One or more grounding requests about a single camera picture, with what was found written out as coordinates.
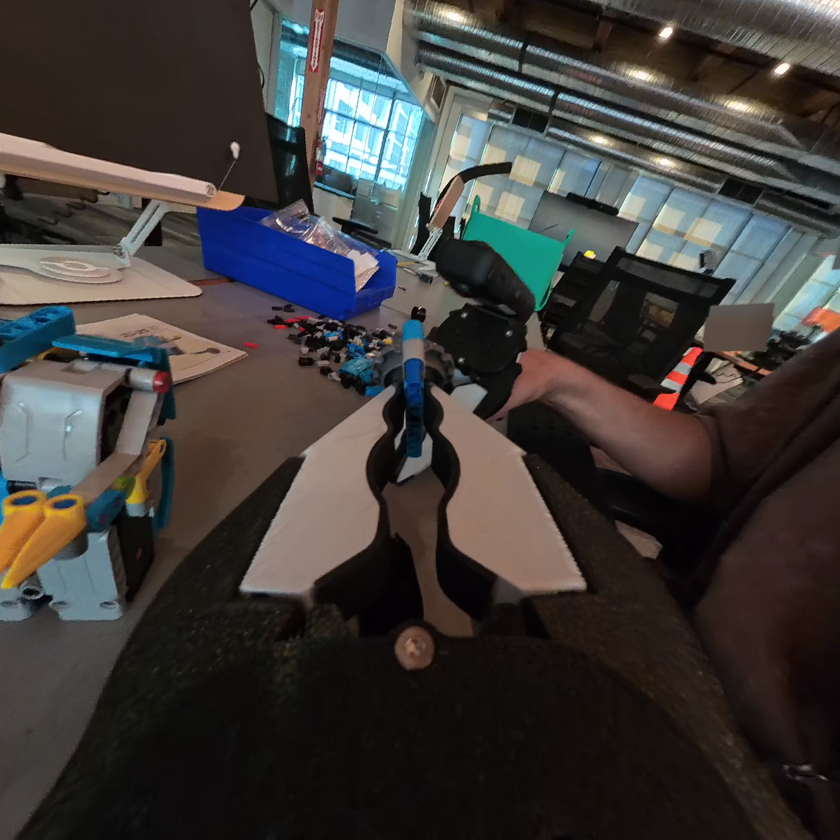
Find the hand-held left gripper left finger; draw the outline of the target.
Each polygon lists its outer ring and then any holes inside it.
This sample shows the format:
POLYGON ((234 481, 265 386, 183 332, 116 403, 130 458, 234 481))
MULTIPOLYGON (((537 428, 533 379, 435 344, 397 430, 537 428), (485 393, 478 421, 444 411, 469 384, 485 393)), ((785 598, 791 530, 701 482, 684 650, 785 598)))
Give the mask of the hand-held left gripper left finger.
POLYGON ((244 578, 241 595, 361 614, 384 593, 391 526, 383 491, 396 462, 401 393, 370 399, 302 455, 244 578))

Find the blue perforated beam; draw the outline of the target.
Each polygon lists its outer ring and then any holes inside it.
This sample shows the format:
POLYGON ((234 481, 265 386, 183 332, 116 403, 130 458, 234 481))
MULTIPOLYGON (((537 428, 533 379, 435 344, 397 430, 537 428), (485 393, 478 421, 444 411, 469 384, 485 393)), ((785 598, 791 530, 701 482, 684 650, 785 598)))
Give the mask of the blue perforated beam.
POLYGON ((402 387, 404 399, 404 446, 408 458, 423 453, 425 428, 425 330, 412 318, 402 326, 402 387))

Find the grey toothed wheel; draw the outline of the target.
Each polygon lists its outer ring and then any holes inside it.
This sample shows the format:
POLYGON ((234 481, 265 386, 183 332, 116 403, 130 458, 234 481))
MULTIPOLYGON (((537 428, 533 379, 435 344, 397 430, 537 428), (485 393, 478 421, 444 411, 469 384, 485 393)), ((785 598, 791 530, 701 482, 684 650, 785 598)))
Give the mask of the grey toothed wheel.
POLYGON ((421 382, 450 391, 455 378, 455 360, 437 343, 427 339, 394 340, 373 360, 373 384, 387 387, 405 381, 406 363, 422 364, 421 382))

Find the pile of building pieces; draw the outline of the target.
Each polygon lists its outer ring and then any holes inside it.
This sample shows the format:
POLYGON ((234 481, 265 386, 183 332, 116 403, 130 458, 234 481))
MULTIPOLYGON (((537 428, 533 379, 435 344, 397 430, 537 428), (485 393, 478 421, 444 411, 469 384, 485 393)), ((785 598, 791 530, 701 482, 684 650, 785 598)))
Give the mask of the pile of building pieces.
POLYGON ((376 396, 382 391, 374 362, 393 349, 402 332, 395 324, 383 329, 367 329, 352 322, 327 316, 297 314, 291 304, 272 307, 267 320, 274 330, 299 348, 298 364, 311 367, 345 390, 362 396, 376 396))

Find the blue toy robot model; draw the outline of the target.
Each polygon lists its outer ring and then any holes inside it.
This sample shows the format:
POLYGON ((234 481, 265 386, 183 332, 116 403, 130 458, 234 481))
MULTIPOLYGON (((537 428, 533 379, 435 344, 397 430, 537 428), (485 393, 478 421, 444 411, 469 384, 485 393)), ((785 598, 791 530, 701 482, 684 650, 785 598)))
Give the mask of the blue toy robot model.
POLYGON ((170 355, 66 307, 2 321, 2 622, 111 621, 137 595, 172 506, 170 355))

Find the person's right hand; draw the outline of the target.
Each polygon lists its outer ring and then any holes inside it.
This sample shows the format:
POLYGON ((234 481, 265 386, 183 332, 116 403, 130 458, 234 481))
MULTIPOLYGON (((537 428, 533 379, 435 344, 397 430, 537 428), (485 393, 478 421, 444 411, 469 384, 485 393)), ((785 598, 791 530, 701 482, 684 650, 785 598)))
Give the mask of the person's right hand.
POLYGON ((525 350, 519 354, 518 365, 520 372, 513 382, 507 403, 499 412, 500 417, 532 403, 561 408, 567 391, 580 372, 570 360, 546 350, 525 350))

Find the dark computer monitor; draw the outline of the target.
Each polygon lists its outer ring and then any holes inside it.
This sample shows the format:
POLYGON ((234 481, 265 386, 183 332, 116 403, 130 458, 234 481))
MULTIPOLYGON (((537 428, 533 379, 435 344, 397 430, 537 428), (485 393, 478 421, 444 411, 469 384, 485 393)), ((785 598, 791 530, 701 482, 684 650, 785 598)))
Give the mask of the dark computer monitor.
POLYGON ((605 261, 615 248, 626 249, 637 222, 595 207, 592 201, 544 192, 528 225, 528 231, 565 243, 560 266, 571 266, 578 255, 590 254, 605 261))

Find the black mesh office chair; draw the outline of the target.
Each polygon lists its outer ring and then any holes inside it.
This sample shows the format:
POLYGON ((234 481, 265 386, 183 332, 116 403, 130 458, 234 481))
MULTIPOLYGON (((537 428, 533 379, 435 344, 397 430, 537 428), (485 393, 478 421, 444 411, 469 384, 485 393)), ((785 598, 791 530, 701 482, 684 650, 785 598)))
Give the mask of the black mesh office chair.
POLYGON ((736 284, 614 248, 604 260, 576 255, 541 311, 545 347, 648 403, 679 393, 665 385, 736 284))

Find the orange striped safety cone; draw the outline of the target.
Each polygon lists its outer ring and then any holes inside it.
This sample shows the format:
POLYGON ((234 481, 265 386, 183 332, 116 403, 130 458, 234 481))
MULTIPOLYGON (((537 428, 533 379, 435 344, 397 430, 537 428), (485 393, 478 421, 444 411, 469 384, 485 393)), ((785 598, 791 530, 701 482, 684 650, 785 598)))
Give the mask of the orange striped safety cone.
POLYGON ((669 372, 661 382, 664 392, 654 399, 654 405, 672 411, 679 401, 684 386, 687 384, 689 374, 702 354, 702 348, 692 346, 684 353, 680 362, 669 372))

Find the clear plastic bags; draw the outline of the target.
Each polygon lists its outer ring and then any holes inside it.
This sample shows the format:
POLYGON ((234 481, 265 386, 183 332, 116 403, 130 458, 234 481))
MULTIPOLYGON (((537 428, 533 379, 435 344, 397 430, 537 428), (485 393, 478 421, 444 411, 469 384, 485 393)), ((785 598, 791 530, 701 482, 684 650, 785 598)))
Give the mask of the clear plastic bags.
POLYGON ((269 211, 259 220, 259 224, 350 259, 353 262, 356 291, 362 290, 380 268, 375 248, 341 233, 320 217, 313 215, 301 199, 278 211, 269 211))

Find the instruction booklet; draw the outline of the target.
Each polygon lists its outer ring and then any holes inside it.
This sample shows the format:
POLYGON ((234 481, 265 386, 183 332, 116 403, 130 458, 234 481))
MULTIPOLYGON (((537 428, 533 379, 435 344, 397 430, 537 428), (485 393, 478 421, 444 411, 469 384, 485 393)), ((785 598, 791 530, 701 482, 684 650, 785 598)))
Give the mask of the instruction booklet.
POLYGON ((164 350, 169 356, 173 383, 179 385, 221 370, 247 358, 237 350, 171 324, 133 313, 120 318, 77 326, 81 334, 164 350))

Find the blue storage bin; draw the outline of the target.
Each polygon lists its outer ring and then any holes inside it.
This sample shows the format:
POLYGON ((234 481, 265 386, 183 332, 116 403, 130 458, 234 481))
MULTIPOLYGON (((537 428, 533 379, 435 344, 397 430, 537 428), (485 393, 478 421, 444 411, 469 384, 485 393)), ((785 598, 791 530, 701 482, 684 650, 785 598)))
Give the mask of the blue storage bin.
POLYGON ((390 300, 396 258, 377 251, 379 269, 355 289, 354 264, 341 255, 263 225, 267 210, 196 210, 204 266, 289 303, 347 321, 390 300))

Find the person's brown shirt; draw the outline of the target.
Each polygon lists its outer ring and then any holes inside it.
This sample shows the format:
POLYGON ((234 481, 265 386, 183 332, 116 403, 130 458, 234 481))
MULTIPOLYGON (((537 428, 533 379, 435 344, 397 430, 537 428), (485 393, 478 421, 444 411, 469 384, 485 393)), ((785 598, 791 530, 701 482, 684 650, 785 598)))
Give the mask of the person's brown shirt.
POLYGON ((795 810, 838 838, 838 331, 702 421, 721 530, 696 626, 795 810))

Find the black divider panel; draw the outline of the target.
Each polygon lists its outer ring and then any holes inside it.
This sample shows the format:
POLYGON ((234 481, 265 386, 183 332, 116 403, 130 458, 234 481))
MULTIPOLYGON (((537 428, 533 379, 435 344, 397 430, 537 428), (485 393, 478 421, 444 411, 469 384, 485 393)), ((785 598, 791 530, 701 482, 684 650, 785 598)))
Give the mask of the black divider panel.
POLYGON ((1 130, 277 199, 246 1, 2 1, 1 130))

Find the wooden post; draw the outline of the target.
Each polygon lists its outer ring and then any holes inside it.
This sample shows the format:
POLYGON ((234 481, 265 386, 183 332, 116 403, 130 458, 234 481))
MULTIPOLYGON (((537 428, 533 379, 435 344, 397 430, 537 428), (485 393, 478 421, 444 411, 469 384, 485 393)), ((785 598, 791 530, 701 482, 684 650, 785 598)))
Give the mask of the wooden post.
POLYGON ((319 150, 322 146, 325 100, 339 5, 339 1, 313 1, 311 3, 300 120, 307 145, 308 175, 311 186, 314 186, 317 174, 322 169, 322 163, 319 162, 319 150))

